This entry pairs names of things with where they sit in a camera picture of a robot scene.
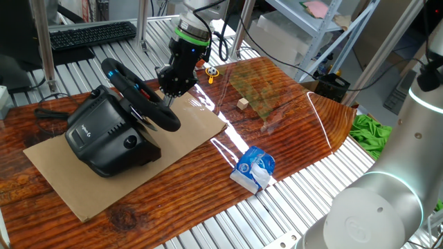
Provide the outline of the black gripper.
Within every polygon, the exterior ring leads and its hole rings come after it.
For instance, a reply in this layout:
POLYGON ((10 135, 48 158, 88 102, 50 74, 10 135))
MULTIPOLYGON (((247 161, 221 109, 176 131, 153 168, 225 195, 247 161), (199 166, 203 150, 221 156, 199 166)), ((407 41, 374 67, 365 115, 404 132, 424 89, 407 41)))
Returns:
POLYGON ((199 82, 195 66, 201 59, 207 62, 211 53, 209 46, 196 45, 183 38, 171 38, 169 48, 172 54, 170 65, 155 68, 167 107, 199 82))

